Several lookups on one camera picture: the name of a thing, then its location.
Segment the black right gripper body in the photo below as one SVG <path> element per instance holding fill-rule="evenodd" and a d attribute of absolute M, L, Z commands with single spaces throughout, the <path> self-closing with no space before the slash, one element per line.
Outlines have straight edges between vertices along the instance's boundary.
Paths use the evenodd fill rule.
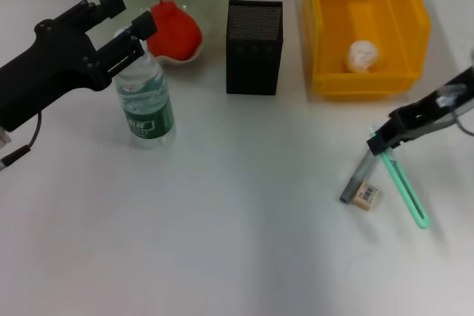
<path fill-rule="evenodd" d="M 474 67 L 417 102 L 390 113 L 392 142 L 413 141 L 423 135 L 454 125 L 461 115 L 474 110 Z"/>

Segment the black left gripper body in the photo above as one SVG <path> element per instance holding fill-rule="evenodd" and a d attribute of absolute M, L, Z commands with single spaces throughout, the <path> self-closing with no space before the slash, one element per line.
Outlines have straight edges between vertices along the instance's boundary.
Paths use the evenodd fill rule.
<path fill-rule="evenodd" d="M 0 67 L 0 127 L 12 132 L 71 90 L 111 83 L 87 31 L 111 17 L 110 6 L 81 1 L 38 23 L 36 39 Z"/>

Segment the green utility knife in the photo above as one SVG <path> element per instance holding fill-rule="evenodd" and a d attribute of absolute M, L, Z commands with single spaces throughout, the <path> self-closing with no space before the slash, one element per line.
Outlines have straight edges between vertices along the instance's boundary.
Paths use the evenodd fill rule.
<path fill-rule="evenodd" d="M 375 153 L 372 148 L 370 151 L 374 157 L 381 159 L 416 226 L 419 229 L 428 229 L 430 217 L 425 212 L 393 149 L 388 148 L 382 153 Z"/>

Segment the grey pen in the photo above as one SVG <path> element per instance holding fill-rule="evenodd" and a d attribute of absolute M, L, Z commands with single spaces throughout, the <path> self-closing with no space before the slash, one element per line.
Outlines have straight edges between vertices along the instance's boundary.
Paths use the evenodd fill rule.
<path fill-rule="evenodd" d="M 358 166 L 355 168 L 354 173 L 351 175 L 347 185 L 341 193 L 339 197 L 340 202 L 344 204 L 351 203 L 364 181 L 372 175 L 379 159 L 380 157 L 374 155 L 370 149 L 365 152 L 363 158 L 358 163 Z"/>

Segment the red-orange fruit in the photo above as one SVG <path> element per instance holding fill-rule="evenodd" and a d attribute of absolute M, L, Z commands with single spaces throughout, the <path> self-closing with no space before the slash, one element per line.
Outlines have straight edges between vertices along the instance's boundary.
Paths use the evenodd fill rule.
<path fill-rule="evenodd" d="M 190 59 L 202 43 L 195 20 L 172 0 L 159 0 L 151 14 L 157 31 L 147 40 L 150 52 L 177 61 Z"/>

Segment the clear green-label water bottle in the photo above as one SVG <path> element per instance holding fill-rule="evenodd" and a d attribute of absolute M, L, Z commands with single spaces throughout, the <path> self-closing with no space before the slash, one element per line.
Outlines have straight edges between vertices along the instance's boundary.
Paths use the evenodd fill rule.
<path fill-rule="evenodd" d="M 148 149 L 169 144 L 176 126 L 164 71 L 147 42 L 144 55 L 122 70 L 114 83 L 128 127 L 137 144 Z"/>

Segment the white paper ball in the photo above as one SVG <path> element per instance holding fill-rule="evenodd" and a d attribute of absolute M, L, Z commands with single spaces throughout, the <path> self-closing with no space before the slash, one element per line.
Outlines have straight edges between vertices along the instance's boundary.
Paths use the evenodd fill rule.
<path fill-rule="evenodd" d="M 350 45 L 345 64 L 352 73 L 368 73 L 378 60 L 377 46 L 371 41 L 359 40 Z"/>

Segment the beige eraser with barcode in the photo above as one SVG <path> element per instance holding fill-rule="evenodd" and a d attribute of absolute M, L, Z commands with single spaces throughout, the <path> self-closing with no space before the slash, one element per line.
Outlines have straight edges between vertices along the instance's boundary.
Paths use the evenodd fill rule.
<path fill-rule="evenodd" d="M 352 204 L 370 211 L 380 200 L 381 190 L 369 181 L 363 181 L 352 199 Z"/>

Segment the black mesh pen holder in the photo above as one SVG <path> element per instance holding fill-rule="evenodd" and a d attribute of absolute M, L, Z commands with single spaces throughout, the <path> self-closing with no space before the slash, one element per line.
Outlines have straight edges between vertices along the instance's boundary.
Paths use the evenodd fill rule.
<path fill-rule="evenodd" d="M 281 1 L 229 0 L 227 93 L 275 95 L 283 42 Z"/>

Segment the yellow plastic bin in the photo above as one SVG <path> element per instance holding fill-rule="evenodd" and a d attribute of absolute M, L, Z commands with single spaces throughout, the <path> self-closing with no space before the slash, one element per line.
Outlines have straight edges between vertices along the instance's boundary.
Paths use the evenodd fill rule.
<path fill-rule="evenodd" d="M 336 101 L 376 101 L 411 89 L 422 76 L 430 17 L 422 0 L 302 0 L 308 90 Z M 347 66 L 350 46 L 373 43 L 367 73 Z"/>

